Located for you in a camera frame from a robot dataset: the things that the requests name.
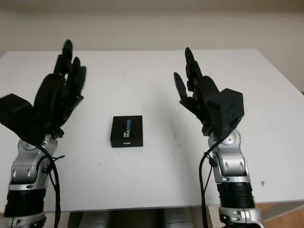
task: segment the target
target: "floor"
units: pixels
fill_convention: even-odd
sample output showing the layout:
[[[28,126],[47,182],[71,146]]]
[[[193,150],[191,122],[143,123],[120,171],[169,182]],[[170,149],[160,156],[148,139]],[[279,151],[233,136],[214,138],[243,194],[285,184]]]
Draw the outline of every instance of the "floor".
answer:
[[[272,207],[274,204],[262,204],[259,207],[262,210],[266,210]],[[61,220],[59,223],[59,228],[67,228],[69,219],[69,213],[62,213]],[[44,226],[45,228],[53,228],[54,227],[54,214],[47,214],[47,221]],[[303,228],[304,227],[304,208],[296,210],[287,215],[280,216],[271,221],[265,222],[265,228]]]

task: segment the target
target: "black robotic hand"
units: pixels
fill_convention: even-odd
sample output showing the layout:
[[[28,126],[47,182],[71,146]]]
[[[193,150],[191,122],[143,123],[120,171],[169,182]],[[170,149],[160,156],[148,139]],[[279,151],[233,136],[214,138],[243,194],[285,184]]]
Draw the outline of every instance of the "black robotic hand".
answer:
[[[1,124],[32,145],[43,142],[46,134],[62,137],[64,132],[60,127],[83,99],[86,68],[78,57],[71,63],[72,51],[72,42],[67,40],[54,72],[43,80],[34,106],[15,94],[0,98]]]
[[[224,89],[219,91],[209,76],[203,76],[190,48],[185,50],[187,87],[193,92],[188,97],[186,87],[178,73],[174,81],[180,95],[180,103],[202,122],[205,136],[214,133],[222,141],[237,127],[244,116],[243,95],[240,92]]]

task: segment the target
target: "wooden floor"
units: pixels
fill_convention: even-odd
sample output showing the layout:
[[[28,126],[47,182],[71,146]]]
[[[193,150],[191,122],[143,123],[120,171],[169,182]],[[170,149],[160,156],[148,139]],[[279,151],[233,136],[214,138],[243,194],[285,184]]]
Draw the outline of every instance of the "wooden floor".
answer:
[[[274,204],[260,204],[261,210],[267,210]],[[265,228],[304,228],[304,208],[265,222]]]

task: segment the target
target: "realsense logo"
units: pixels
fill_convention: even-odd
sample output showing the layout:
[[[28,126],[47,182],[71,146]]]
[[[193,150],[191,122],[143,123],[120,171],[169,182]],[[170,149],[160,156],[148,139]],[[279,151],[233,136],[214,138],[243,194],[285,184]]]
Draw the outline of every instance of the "realsense logo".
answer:
[[[130,129],[131,129],[131,119],[127,120],[126,131],[123,133],[124,138],[129,138],[130,137]]]

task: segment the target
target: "white wall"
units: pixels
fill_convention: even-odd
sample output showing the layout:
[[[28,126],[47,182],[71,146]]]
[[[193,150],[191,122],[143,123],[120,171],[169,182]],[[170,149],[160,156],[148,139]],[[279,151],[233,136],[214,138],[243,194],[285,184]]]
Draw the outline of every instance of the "white wall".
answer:
[[[0,0],[0,29],[0,56],[67,38],[78,50],[257,48],[304,91],[303,0]]]

